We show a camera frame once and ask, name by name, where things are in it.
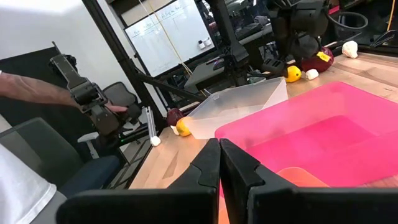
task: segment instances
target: human hand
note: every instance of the human hand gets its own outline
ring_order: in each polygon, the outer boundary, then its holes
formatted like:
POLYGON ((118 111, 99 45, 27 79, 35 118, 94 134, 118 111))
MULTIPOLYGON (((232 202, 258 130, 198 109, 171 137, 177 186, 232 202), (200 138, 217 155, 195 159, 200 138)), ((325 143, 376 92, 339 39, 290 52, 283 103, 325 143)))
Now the human hand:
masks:
POLYGON ((106 103, 105 106, 114 113, 126 112, 127 108, 125 106, 112 105, 110 102, 106 103))

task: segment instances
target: yellow sticker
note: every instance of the yellow sticker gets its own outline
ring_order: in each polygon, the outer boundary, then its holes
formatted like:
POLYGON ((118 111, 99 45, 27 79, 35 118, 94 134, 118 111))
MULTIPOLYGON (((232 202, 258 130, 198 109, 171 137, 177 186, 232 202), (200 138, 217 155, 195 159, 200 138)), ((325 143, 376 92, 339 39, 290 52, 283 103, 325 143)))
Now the yellow sticker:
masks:
POLYGON ((326 61, 326 62, 329 62, 329 60, 330 60, 330 56, 327 55, 327 54, 325 54, 325 53, 323 53, 323 52, 318 52, 318 53, 317 53, 317 56, 318 56, 320 59, 322 59, 322 60, 324 60, 324 61, 326 61))

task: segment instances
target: human arm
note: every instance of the human arm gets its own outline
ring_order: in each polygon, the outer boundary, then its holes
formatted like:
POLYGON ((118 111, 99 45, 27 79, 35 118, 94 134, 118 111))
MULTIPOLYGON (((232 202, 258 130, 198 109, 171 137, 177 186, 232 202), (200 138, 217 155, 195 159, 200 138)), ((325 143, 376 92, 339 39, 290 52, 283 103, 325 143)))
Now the human arm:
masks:
MULTIPOLYGON (((59 104, 80 108, 70 97, 69 91, 64 88, 42 80, 4 72, 0 74, 0 96, 32 103, 59 104)), ((106 106, 113 112, 127 110, 125 107, 114 106, 110 103, 106 106)))

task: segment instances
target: pink plastic bin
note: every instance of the pink plastic bin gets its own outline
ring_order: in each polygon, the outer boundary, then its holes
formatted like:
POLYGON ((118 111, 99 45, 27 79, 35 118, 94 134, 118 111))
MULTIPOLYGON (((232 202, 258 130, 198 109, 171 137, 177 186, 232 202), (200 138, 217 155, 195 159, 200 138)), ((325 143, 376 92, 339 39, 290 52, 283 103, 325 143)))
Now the pink plastic bin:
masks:
POLYGON ((274 172, 301 167, 330 187, 398 174, 398 104, 336 82, 216 130, 274 172))

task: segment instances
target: whiteboard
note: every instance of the whiteboard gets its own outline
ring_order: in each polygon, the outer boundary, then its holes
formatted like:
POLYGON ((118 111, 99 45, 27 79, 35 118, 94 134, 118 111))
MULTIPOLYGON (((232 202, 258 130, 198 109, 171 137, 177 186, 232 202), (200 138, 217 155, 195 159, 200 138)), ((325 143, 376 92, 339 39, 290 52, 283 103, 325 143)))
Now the whiteboard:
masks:
MULTIPOLYGON (((156 14, 183 62, 214 48, 213 43, 204 49, 199 48, 199 40, 211 38, 195 0, 177 0, 156 14)), ((180 64, 180 59, 154 14, 125 31, 152 77, 180 64)))

